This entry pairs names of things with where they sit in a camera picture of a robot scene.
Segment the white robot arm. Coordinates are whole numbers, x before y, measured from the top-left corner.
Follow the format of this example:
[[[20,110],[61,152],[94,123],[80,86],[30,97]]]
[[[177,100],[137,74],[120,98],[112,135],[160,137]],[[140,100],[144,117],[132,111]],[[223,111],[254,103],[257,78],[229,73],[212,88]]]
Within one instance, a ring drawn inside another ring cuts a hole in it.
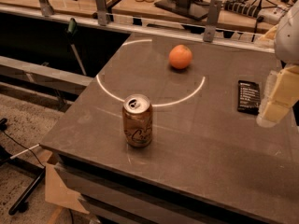
[[[257,124],[271,128],[280,123],[299,100],[299,1],[280,20],[274,51],[286,66],[271,71],[264,86]]]

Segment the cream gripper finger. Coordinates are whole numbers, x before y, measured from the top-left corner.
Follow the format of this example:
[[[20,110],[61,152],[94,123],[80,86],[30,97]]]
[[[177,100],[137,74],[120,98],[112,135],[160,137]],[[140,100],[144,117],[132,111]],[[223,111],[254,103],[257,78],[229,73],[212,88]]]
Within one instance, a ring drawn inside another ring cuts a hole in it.
[[[287,64],[279,72],[271,71],[265,82],[257,124],[272,128],[279,124],[299,101],[299,66]]]
[[[273,48],[278,27],[275,25],[255,41],[260,48]]]

